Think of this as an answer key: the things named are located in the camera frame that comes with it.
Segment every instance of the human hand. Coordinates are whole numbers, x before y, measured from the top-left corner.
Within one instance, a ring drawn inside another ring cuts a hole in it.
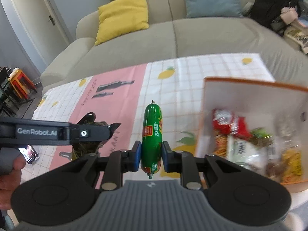
[[[11,209],[11,196],[20,185],[21,169],[26,165],[25,158],[20,155],[13,162],[13,170],[9,175],[0,176],[0,209]]]

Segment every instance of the red logo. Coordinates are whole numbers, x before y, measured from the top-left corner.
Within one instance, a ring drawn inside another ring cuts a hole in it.
[[[145,126],[143,128],[142,137],[152,136],[153,135],[153,126]]]

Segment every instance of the door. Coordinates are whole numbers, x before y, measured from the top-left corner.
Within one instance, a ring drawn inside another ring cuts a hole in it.
[[[48,66],[68,45],[48,0],[11,0],[33,45]]]

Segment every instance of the yellow pillow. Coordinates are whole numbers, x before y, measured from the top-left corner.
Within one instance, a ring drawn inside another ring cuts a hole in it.
[[[147,0],[115,0],[98,8],[100,25],[95,46],[149,28]]]

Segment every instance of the lemon print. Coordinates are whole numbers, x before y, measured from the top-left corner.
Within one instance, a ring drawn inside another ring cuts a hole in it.
[[[171,77],[175,72],[174,67],[168,67],[165,71],[161,72],[158,75],[158,79],[167,79],[169,77]]]
[[[252,62],[252,58],[250,58],[250,57],[246,57],[246,58],[242,59],[242,63],[245,64],[245,65],[247,65],[251,62]]]
[[[79,87],[82,87],[86,83],[87,79],[81,79],[79,82]]]
[[[56,106],[58,104],[58,101],[55,101],[51,107]]]
[[[184,145],[177,146],[176,148],[173,149],[173,151],[176,150],[183,150],[192,153],[193,155],[195,154],[196,151],[196,138],[195,135],[191,132],[181,132],[185,133],[189,136],[183,137],[181,140],[177,141],[179,143],[182,143]],[[179,173],[167,173],[165,172],[164,166],[161,169],[161,177],[171,177],[171,178],[180,178]]]
[[[41,105],[46,101],[46,98],[47,98],[47,95],[44,95],[44,96],[42,97],[42,100],[40,101],[38,107],[41,106]]]

